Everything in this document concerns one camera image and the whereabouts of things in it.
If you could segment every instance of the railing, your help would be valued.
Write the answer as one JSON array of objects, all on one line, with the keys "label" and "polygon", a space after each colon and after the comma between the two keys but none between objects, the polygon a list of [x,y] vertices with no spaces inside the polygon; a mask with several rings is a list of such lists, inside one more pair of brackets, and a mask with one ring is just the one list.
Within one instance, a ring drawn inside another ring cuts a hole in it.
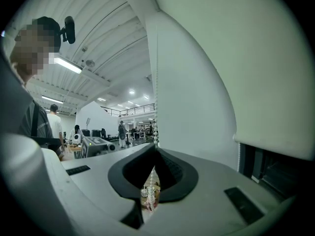
[{"label": "railing", "polygon": [[156,105],[155,105],[155,103],[152,103],[149,105],[144,105],[144,106],[136,107],[136,108],[130,108],[130,109],[122,110],[122,111],[118,111],[118,110],[110,109],[110,108],[105,108],[105,107],[102,107],[102,108],[111,116],[122,117],[122,116],[144,114],[147,112],[154,111],[156,109]]}]

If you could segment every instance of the white t-shirt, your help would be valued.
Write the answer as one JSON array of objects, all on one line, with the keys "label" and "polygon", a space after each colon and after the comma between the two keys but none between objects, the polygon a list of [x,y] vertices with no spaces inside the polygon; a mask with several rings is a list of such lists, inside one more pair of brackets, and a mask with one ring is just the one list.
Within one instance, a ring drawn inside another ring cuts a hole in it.
[{"label": "white t-shirt", "polygon": [[53,137],[59,138],[59,132],[61,132],[61,134],[63,133],[60,117],[53,114],[47,114],[47,117],[49,120],[51,130],[53,131]]}]

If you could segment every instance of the fluorescent light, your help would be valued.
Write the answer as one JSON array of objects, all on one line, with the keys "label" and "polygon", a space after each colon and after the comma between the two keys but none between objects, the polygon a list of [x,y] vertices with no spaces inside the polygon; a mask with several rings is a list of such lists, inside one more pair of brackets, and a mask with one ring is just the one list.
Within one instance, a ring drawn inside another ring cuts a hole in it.
[{"label": "fluorescent light", "polygon": [[62,102],[62,101],[59,101],[59,100],[54,100],[54,99],[52,99],[52,98],[48,98],[48,97],[46,97],[46,96],[42,96],[42,98],[43,98],[43,99],[46,99],[46,100],[51,100],[51,101],[54,101],[54,102],[57,102],[57,103],[63,104],[63,102]]},{"label": "fluorescent light", "polygon": [[[50,112],[50,110],[48,110],[48,109],[45,109],[47,112]],[[59,114],[59,112],[57,112],[57,114]]]},{"label": "fluorescent light", "polygon": [[74,66],[73,64],[70,64],[69,62],[61,59],[61,58],[55,58],[55,63],[59,64],[59,65],[62,65],[64,66],[65,68],[68,68],[69,70],[75,72],[75,73],[78,73],[80,74],[82,72],[82,70],[77,67],[77,66]]}]

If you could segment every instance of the backpack strap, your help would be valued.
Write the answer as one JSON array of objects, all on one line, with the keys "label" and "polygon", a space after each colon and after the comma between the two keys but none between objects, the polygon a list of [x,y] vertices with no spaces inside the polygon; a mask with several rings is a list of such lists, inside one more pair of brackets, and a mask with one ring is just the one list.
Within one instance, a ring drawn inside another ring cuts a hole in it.
[{"label": "backpack strap", "polygon": [[39,104],[34,101],[35,107],[33,112],[33,121],[31,123],[31,136],[37,137],[37,124],[38,124],[38,113],[39,113]]}]

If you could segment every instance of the black cap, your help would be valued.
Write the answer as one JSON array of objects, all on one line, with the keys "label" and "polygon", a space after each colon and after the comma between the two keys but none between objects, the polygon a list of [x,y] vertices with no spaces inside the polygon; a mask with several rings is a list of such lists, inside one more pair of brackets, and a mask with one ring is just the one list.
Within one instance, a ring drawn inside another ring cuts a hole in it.
[{"label": "black cap", "polygon": [[58,53],[61,46],[59,24],[52,18],[41,17],[34,19],[32,25],[43,25],[43,29],[49,31],[49,35],[54,37],[54,52]]}]

